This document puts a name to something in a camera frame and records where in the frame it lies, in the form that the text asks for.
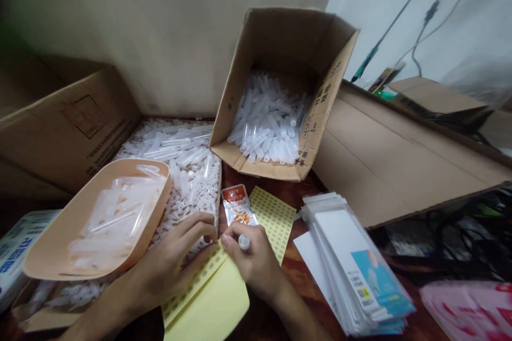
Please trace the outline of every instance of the wooden table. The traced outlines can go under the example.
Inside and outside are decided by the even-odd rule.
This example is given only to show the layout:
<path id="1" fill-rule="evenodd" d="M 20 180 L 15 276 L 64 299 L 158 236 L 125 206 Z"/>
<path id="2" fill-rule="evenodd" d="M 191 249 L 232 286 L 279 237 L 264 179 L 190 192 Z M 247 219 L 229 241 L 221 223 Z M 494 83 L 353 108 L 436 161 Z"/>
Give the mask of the wooden table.
<path id="1" fill-rule="evenodd" d="M 222 187 L 227 188 L 237 184 L 244 184 L 250 194 L 257 185 L 265 191 L 275 195 L 285 203 L 297 210 L 302 206 L 302 196 L 324 192 L 323 185 L 310 173 L 302 183 L 282 182 L 268 178 L 256 178 L 240 174 L 223 164 Z M 227 228 L 224 208 L 219 212 L 219 234 Z M 311 276 L 307 266 L 302 260 L 293 240 L 307 231 L 302 219 L 294 222 L 292 232 L 286 246 L 283 260 L 283 271 L 296 287 L 311 311 L 318 317 L 323 326 L 328 330 L 333 339 L 346 339 L 338 321 L 332 313 L 327 301 Z M 441 328 L 423 306 L 418 289 L 408 279 L 398 275 L 405 289 L 411 295 L 417 312 L 407 321 L 409 326 L 401 337 L 372 337 L 367 339 L 402 339 L 402 340 L 430 340 L 448 341 Z M 284 340 L 288 339 L 287 333 L 277 315 L 263 301 L 258 299 L 249 290 L 250 306 L 246 315 L 233 330 L 228 340 Z M 119 340 L 161 340 L 163 338 L 162 315 L 159 308 L 145 314 L 126 327 L 119 335 Z M 9 340 L 44 340 L 57 337 L 60 331 L 38 332 L 35 334 L 23 334 L 18 329 L 14 319 L 9 313 L 0 319 L 0 338 Z"/>

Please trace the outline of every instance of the orange snack packet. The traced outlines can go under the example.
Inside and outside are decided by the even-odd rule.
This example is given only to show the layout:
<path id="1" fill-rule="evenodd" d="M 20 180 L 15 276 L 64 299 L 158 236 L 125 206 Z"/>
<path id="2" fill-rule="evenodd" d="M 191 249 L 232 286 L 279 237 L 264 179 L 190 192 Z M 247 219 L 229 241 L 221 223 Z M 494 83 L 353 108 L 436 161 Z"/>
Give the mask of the orange snack packet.
<path id="1" fill-rule="evenodd" d="M 249 197 L 247 196 L 244 184 L 222 189 L 222 201 L 226 211 L 228 226 L 233 221 L 246 225 L 258 225 L 256 216 L 251 212 L 251 204 L 249 203 Z"/>

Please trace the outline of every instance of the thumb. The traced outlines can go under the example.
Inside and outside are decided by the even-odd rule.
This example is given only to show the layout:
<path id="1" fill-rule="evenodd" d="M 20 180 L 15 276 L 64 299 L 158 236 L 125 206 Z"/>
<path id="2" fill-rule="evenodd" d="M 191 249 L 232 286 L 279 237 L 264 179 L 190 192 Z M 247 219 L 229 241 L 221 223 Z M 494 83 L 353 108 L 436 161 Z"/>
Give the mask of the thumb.
<path id="1" fill-rule="evenodd" d="M 222 246 L 224 246 L 226 253 L 231 257 L 235 264 L 240 267 L 245 255 L 240 249 L 238 241 L 228 234 L 223 234 L 220 240 L 222 241 Z"/>

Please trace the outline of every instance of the finger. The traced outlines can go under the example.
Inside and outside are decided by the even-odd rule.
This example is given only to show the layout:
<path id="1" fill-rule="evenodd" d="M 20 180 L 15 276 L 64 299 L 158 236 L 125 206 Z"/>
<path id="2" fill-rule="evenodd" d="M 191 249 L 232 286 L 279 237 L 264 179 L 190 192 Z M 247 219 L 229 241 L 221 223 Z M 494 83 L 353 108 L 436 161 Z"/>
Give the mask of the finger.
<path id="1" fill-rule="evenodd" d="M 209 237 L 213 241 L 217 241 L 217 230 L 215 226 L 206 224 L 202 221 L 196 223 L 187 233 L 181 237 L 183 250 L 187 252 L 192 245 L 196 243 L 202 236 Z"/>
<path id="2" fill-rule="evenodd" d="M 249 236 L 249 233 L 251 233 L 254 230 L 254 227 L 239 223 L 238 221 L 234 221 L 231 223 L 230 226 L 228 226 L 228 229 L 224 231 L 224 234 L 227 234 L 228 236 L 238 238 L 241 234 L 245 233 Z"/>
<path id="3" fill-rule="evenodd" d="M 238 266 L 238 268 L 240 269 L 242 263 L 245 261 L 245 258 L 247 256 L 242 252 L 240 246 L 238 246 L 238 241 L 236 241 L 233 237 L 225 233 L 222 235 L 221 241 L 222 246 L 224 247 L 224 250 L 226 251 L 228 256 L 231 257 L 231 259 L 235 262 L 236 266 Z"/>
<path id="4" fill-rule="evenodd" d="M 201 251 L 196 254 L 194 259 L 181 271 L 177 284 L 180 287 L 188 286 L 194 275 L 199 271 L 199 269 L 201 269 L 204 263 L 211 257 L 212 253 L 218 248 L 219 245 L 214 243 L 201 249 Z"/>
<path id="5" fill-rule="evenodd" d="M 204 222 L 206 224 L 215 224 L 215 217 L 210 213 L 196 212 L 187 217 L 181 224 L 179 224 L 174 231 L 178 237 L 182 237 L 191 228 L 194 227 L 198 222 Z"/>

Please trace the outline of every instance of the white wall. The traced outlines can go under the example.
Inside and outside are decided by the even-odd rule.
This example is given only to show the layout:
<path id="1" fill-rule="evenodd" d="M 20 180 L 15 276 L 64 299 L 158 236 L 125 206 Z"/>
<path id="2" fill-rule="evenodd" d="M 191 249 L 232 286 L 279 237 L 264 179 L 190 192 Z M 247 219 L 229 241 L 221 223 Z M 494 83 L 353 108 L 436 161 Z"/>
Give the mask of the white wall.
<path id="1" fill-rule="evenodd" d="M 345 78 L 351 79 L 371 48 L 380 39 L 407 0 L 329 0 L 327 11 L 337 13 L 361 28 Z M 434 0 L 412 0 L 393 26 L 379 51 L 366 67 L 364 80 L 373 82 L 409 48 L 423 26 L 426 11 Z M 426 33 L 444 20 L 456 0 L 441 0 Z M 423 76 L 441 81 L 459 64 L 478 61 L 512 61 L 512 0 L 462 0 L 443 27 L 420 44 L 416 58 Z M 397 79 L 417 76 L 409 54 Z"/>
<path id="2" fill-rule="evenodd" d="M 36 51 L 112 62 L 147 114 L 214 116 L 245 10 L 328 0 L 3 0 Z"/>

